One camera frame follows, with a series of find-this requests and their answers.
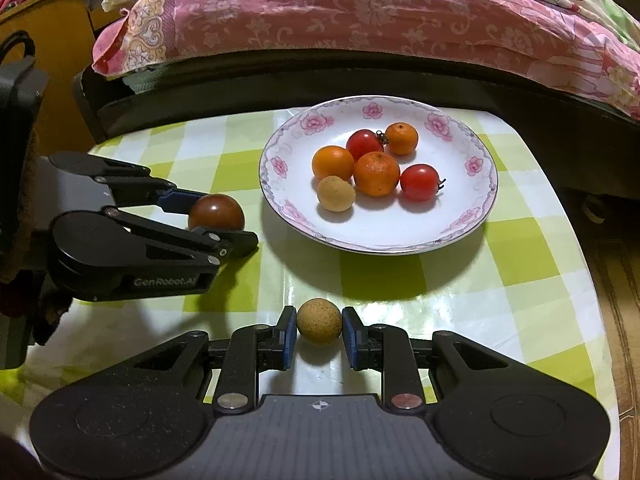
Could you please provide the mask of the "dark red tomato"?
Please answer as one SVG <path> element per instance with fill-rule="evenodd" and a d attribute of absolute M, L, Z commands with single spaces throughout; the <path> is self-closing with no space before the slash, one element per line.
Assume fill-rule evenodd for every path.
<path fill-rule="evenodd" d="M 231 196 L 210 194 L 199 198 L 189 212 L 188 226 L 196 228 L 242 231 L 245 216 L 240 204 Z"/>

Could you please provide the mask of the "tan longan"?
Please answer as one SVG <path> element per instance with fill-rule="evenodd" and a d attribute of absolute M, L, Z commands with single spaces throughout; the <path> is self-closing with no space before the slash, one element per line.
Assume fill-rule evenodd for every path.
<path fill-rule="evenodd" d="M 318 183 L 317 197 L 324 209 L 343 212 L 355 203 L 356 191 L 348 181 L 337 176 L 329 176 Z"/>
<path fill-rule="evenodd" d="M 333 302 L 312 298 L 297 310 L 296 324 L 305 339 L 317 346 L 326 346 L 333 344 L 341 335 L 342 314 Z"/>

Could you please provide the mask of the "white floral plate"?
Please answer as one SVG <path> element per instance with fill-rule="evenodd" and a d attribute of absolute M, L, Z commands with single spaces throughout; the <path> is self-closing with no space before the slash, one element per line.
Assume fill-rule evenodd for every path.
<path fill-rule="evenodd" d="M 432 166 L 444 184 L 429 202 L 401 190 L 374 198 L 358 193 L 349 210 L 320 206 L 311 169 L 314 153 L 344 145 L 361 128 L 383 131 L 393 122 L 416 128 L 416 150 L 401 169 Z M 291 228 L 322 244 L 373 255 L 430 252 L 471 234 L 487 218 L 498 192 L 494 158 L 470 127 L 443 110 L 398 96 L 349 96 L 309 107 L 270 136 L 259 183 L 271 209 Z"/>

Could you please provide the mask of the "tan longan on plate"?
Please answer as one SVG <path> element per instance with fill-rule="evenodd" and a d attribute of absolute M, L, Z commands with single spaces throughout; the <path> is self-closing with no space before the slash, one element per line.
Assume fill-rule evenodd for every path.
<path fill-rule="evenodd" d="M 355 203 L 356 191 L 348 181 L 337 176 L 329 176 L 318 183 L 317 197 L 324 209 L 343 212 Z"/>

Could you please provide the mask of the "orange kumquat left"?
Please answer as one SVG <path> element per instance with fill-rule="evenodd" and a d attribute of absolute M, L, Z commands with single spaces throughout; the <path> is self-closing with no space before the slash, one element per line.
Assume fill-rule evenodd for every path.
<path fill-rule="evenodd" d="M 355 159 L 352 154 L 337 145 L 328 145 L 314 153 L 311 169 L 318 180 L 340 177 L 348 181 L 352 177 Z"/>

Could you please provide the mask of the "green checkered tablecloth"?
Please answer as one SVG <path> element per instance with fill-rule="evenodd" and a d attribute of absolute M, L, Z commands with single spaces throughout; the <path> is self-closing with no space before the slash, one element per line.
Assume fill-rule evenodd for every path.
<path fill-rule="evenodd" d="M 49 393 L 189 330 L 214 338 L 276 322 L 287 304 L 323 297 L 427 339 L 451 330 L 569 382 L 618 415 L 611 356 L 582 248 L 547 177 L 501 119 L 455 110 L 498 168 L 484 224 L 460 242 L 405 257 L 360 255 L 314 242 L 266 203 L 262 149 L 290 110 L 215 117 L 129 133 L 96 154 L 147 166 L 182 188 L 223 192 L 242 206 L 258 251 L 232 261 L 203 296 L 77 301 L 43 346 L 1 375 L 1 430 L 27 444 L 34 407 Z"/>

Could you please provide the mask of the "wooden cabinet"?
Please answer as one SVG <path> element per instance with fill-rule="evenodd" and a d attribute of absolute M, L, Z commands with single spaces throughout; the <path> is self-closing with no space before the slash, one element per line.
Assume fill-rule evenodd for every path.
<path fill-rule="evenodd" d="M 28 32 L 36 46 L 35 68 L 49 75 L 35 122 L 41 154 L 93 147 L 74 98 L 73 80 L 92 63 L 94 33 L 117 19 L 116 11 L 90 10 L 85 0 L 27 0 L 1 14 L 1 36 Z"/>

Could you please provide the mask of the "red cherry tomato right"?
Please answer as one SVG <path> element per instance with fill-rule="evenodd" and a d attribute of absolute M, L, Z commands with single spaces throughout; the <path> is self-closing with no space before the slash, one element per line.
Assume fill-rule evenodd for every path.
<path fill-rule="evenodd" d="M 444 187 L 445 182 L 435 168 L 427 164 L 412 165 L 400 176 L 401 191 L 408 200 L 414 202 L 428 202 Z"/>

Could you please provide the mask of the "red cherry tomato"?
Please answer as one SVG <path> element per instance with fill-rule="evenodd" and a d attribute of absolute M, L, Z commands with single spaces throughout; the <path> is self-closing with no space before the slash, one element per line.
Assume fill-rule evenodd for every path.
<path fill-rule="evenodd" d="M 382 152 L 384 151 L 383 135 L 369 129 L 357 130 L 347 140 L 346 150 L 355 162 L 365 154 Z"/>
<path fill-rule="evenodd" d="M 408 200 L 414 202 L 428 202 L 444 187 L 445 182 L 435 168 L 427 164 L 412 165 L 400 176 L 401 191 Z"/>

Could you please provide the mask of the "large orange mandarin centre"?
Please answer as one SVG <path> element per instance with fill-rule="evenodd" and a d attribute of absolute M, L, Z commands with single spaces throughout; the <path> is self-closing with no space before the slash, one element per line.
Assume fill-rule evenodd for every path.
<path fill-rule="evenodd" d="M 355 162 L 356 188 L 367 196 L 382 197 L 390 194 L 398 185 L 399 179 L 398 162 L 389 154 L 370 152 Z"/>

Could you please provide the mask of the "red cherry tomato back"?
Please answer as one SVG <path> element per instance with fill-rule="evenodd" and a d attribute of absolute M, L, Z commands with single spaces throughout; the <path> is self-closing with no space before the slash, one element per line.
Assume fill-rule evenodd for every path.
<path fill-rule="evenodd" d="M 347 140 L 346 150 L 355 162 L 365 154 L 382 152 L 384 151 L 383 135 L 369 129 L 357 130 Z"/>

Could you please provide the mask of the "small orange mandarin back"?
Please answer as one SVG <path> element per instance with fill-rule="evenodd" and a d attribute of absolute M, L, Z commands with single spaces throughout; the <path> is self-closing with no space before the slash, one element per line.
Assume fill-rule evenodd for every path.
<path fill-rule="evenodd" d="M 384 136 L 386 148 L 394 155 L 407 156 L 416 150 L 419 135 L 412 125 L 406 122 L 394 122 L 389 125 Z"/>

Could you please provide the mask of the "black sofa edge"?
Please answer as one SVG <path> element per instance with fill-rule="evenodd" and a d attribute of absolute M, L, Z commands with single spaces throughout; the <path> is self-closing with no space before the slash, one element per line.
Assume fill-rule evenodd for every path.
<path fill-rule="evenodd" d="M 102 142 L 180 120 L 308 107 L 344 96 L 401 96 L 504 120 L 560 188 L 639 195 L 639 124 L 612 106 L 474 64 L 340 50 L 191 58 L 107 79 L 76 75 L 74 97 Z"/>

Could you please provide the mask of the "pink floral quilt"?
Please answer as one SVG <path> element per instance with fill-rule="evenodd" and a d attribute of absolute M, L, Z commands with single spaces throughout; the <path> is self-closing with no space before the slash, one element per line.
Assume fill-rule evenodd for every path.
<path fill-rule="evenodd" d="M 215 54 L 354 50 L 470 63 L 639 114 L 639 25 L 612 0 L 103 0 L 115 78 Z"/>

